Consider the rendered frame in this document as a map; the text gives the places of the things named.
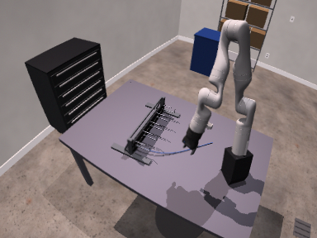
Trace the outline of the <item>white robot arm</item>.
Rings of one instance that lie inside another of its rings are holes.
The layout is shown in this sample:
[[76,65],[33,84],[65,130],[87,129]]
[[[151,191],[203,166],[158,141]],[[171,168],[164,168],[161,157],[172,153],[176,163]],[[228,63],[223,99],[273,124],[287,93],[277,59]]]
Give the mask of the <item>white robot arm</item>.
[[[238,41],[239,55],[233,64],[235,110],[247,116],[236,121],[232,153],[238,156],[247,154],[249,137],[252,129],[256,102],[244,97],[244,90],[252,80],[250,56],[250,29],[246,21],[227,20],[222,26],[215,64],[209,82],[216,86],[217,92],[202,88],[198,93],[195,122],[205,125],[211,118],[211,110],[221,106],[225,81],[229,74],[229,43]],[[206,106],[205,106],[206,105]]]

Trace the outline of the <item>black patch panel rack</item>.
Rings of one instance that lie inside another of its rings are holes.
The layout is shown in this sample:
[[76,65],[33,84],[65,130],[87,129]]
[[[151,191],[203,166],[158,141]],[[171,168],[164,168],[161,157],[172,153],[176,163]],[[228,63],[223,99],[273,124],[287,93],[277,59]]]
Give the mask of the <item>black patch panel rack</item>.
[[[160,107],[159,107],[160,104]],[[158,106],[157,106],[158,105]],[[118,145],[116,143],[113,143],[113,145],[111,146],[111,148],[120,151],[121,153],[128,155],[134,159],[137,159],[145,164],[150,164],[151,163],[151,159],[144,157],[143,155],[139,155],[137,153],[135,153],[136,149],[140,146],[141,142],[143,141],[143,139],[147,136],[147,134],[149,133],[149,131],[151,130],[152,127],[155,127],[154,124],[162,115],[162,113],[167,113],[169,115],[172,115],[174,117],[179,117],[180,113],[170,111],[166,108],[164,108],[165,105],[165,97],[161,96],[161,98],[155,103],[146,103],[146,107],[151,107],[150,111],[148,112],[148,114],[144,117],[144,119],[141,121],[141,123],[135,128],[135,130],[132,132],[132,134],[129,136],[129,138],[127,139],[127,144],[125,147]],[[153,111],[154,110],[154,111]],[[152,112],[153,111],[153,112]],[[152,112],[152,113],[151,113]],[[151,113],[151,115],[149,116],[149,114]],[[164,116],[164,115],[162,115]],[[145,119],[148,117],[148,119],[145,121]],[[150,119],[150,120],[149,120]],[[145,123],[143,124],[143,122],[145,121]],[[148,122],[148,123],[147,123]],[[147,124],[146,124],[147,123]],[[143,125],[142,125],[143,124]],[[142,125],[142,127],[140,128],[140,126]],[[159,124],[157,124],[159,125]],[[140,128],[140,129],[139,129]],[[157,128],[157,127],[155,127]],[[138,130],[139,129],[139,130]],[[143,129],[143,130],[142,130]],[[138,131],[137,131],[138,130]],[[137,132],[137,133],[136,133]],[[135,134],[136,133],[136,134]],[[131,139],[131,137],[135,134],[135,136]],[[149,133],[150,134],[150,133]],[[153,134],[150,134],[153,135]],[[136,137],[137,136],[137,137]],[[149,136],[147,136],[149,137]],[[151,138],[151,137],[149,137]],[[154,138],[151,138],[154,139]],[[155,139],[154,139],[155,140]],[[138,142],[138,143],[137,143]],[[144,145],[144,144],[141,144]],[[128,146],[128,147],[127,147]],[[143,147],[141,147],[143,148]],[[144,148],[143,148],[144,149]]]

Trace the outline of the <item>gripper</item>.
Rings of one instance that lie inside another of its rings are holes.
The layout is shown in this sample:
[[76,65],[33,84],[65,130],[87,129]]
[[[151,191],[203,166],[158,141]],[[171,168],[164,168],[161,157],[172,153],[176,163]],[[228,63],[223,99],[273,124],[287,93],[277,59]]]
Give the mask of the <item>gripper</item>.
[[182,143],[184,144],[183,149],[188,147],[190,150],[192,150],[191,155],[193,155],[196,151],[196,148],[198,147],[198,142],[201,139],[204,130],[206,128],[211,130],[212,127],[213,125],[209,122],[208,124],[201,125],[195,122],[194,118],[192,118],[192,121],[187,129],[187,133],[182,139]]

